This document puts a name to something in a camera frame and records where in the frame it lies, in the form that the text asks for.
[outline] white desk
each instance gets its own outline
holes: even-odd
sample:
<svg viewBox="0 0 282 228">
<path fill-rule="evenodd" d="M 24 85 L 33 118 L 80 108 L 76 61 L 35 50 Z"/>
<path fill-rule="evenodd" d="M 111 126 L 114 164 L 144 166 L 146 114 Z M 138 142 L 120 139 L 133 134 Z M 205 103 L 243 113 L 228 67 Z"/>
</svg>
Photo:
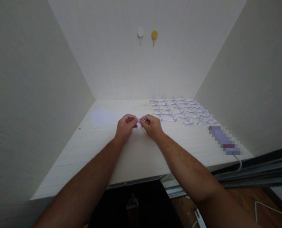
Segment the white desk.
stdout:
<svg viewBox="0 0 282 228">
<path fill-rule="evenodd" d="M 110 125 L 94 126 L 90 114 L 100 107 L 113 112 Z M 111 100 L 95 101 L 84 117 L 80 126 L 69 140 L 53 167 L 31 199 L 56 195 L 61 188 L 89 162 L 114 137 L 117 120 L 123 113 L 142 117 L 152 114 L 148 100 Z M 232 155 L 224 155 L 215 139 L 207 129 L 209 124 L 188 126 L 180 123 L 163 121 L 166 134 L 197 158 L 204 166 L 236 162 Z M 242 145 L 240 159 L 252 158 L 253 155 Z M 125 145 L 109 184 L 122 183 L 170 173 L 165 159 L 157 145 L 147 136 L 143 128 L 134 129 Z"/>
</svg>

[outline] yellow wall hook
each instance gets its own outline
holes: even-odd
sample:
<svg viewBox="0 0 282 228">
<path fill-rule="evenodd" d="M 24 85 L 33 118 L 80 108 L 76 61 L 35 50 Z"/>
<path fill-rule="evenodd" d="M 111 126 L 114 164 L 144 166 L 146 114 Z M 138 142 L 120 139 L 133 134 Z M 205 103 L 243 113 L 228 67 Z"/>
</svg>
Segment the yellow wall hook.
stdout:
<svg viewBox="0 0 282 228">
<path fill-rule="evenodd" d="M 154 30 L 154 31 L 151 33 L 151 38 L 153 39 L 153 46 L 154 46 L 154 43 L 155 43 L 157 37 L 158 37 L 158 32 L 157 32 L 157 30 Z"/>
</svg>

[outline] electrical cord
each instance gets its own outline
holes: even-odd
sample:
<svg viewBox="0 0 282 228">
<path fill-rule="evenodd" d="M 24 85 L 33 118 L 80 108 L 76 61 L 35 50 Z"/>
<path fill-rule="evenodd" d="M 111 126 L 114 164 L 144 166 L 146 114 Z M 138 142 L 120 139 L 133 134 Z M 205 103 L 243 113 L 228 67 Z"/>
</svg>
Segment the electrical cord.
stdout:
<svg viewBox="0 0 282 228">
<path fill-rule="evenodd" d="M 241 160 L 238 158 L 238 157 L 236 157 L 236 155 L 233 155 L 238 161 L 239 161 L 239 163 L 240 163 L 240 166 L 239 166 L 239 168 L 236 170 L 236 171 L 234 171 L 234 172 L 239 172 L 240 170 L 241 170 L 241 168 L 242 168 L 242 162 L 241 162 Z"/>
<path fill-rule="evenodd" d="M 282 212 L 280 212 L 280 211 L 278 211 L 278 210 L 275 210 L 275 209 L 273 209 L 273 208 L 271 208 L 271 207 L 269 207 L 269 206 L 267 206 L 267 205 L 265 205 L 265 204 L 263 204 L 263 203 L 261 203 L 261 202 L 259 202 L 259 201 L 255 201 L 255 220 L 256 220 L 257 223 L 258 223 L 258 218 L 257 218 L 257 204 L 258 204 L 258 203 L 261 204 L 261 205 L 263 205 L 263 206 L 265 206 L 265 207 L 267 207 L 267 208 L 269 208 L 269 209 L 272 209 L 273 211 L 276 211 L 276 212 L 282 214 Z"/>
<path fill-rule="evenodd" d="M 192 228 L 194 228 L 197 223 L 198 223 L 198 221 L 194 222 Z"/>
<path fill-rule="evenodd" d="M 239 168 L 237 170 L 234 170 L 234 171 L 230 171 L 230 172 L 225 172 L 225 173 L 219 173 L 219 174 L 216 174 L 214 176 L 219 176 L 219 175 L 222 175 L 222 174 L 228 174 L 228 173 L 235 173 L 235 172 L 239 172 L 242 168 L 242 161 L 236 157 L 236 155 L 233 155 L 238 161 L 239 161 Z"/>
</svg>

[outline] hand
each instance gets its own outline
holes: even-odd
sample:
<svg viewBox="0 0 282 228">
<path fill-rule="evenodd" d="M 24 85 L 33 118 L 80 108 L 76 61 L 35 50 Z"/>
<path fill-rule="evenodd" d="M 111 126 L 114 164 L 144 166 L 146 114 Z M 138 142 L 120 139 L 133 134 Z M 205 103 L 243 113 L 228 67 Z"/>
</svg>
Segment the hand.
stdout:
<svg viewBox="0 0 282 228">
<path fill-rule="evenodd" d="M 160 119 L 152 115 L 146 115 L 140 118 L 140 124 L 146 130 L 146 133 L 151 137 L 155 142 L 160 137 L 164 136 L 165 133 L 162 130 Z"/>
<path fill-rule="evenodd" d="M 129 136 L 132 133 L 132 129 L 138 127 L 138 118 L 134 115 L 126 114 L 122 119 L 118 121 L 116 128 L 115 139 L 120 142 L 127 143 Z"/>
</svg>

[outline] dark pants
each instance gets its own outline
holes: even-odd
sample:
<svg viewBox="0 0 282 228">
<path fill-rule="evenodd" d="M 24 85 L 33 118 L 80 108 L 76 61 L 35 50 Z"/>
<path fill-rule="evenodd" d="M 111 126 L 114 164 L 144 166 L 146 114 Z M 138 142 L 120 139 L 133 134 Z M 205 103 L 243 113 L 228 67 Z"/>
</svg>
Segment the dark pants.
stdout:
<svg viewBox="0 0 282 228">
<path fill-rule="evenodd" d="M 134 193 L 139 200 L 140 227 L 183 227 L 159 180 L 106 190 L 94 209 L 89 228 L 130 227 L 126 204 Z"/>
</svg>

